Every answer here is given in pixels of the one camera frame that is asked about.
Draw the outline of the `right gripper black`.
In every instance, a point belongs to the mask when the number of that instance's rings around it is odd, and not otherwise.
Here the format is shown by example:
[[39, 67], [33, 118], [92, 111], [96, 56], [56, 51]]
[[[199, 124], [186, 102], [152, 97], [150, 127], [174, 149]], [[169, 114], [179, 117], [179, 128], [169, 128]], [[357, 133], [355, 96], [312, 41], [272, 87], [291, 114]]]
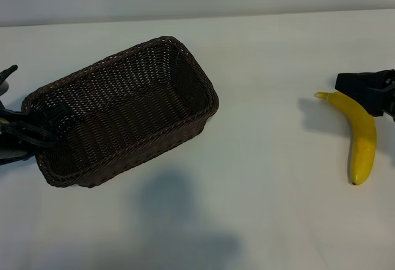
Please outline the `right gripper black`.
[[[384, 94], [377, 89], [385, 84], [384, 100]], [[394, 120], [394, 70], [340, 73], [336, 79], [336, 90], [356, 101], [371, 116], [380, 117], [387, 113]]]

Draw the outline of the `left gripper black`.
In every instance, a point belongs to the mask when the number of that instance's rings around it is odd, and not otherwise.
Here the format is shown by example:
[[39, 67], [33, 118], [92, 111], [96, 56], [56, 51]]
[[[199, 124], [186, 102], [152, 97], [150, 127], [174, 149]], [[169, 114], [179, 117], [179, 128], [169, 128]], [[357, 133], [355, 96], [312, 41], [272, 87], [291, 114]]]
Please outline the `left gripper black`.
[[1, 165], [27, 160], [43, 148], [59, 142], [57, 128], [70, 107], [61, 102], [38, 112], [23, 113], [1, 108]]

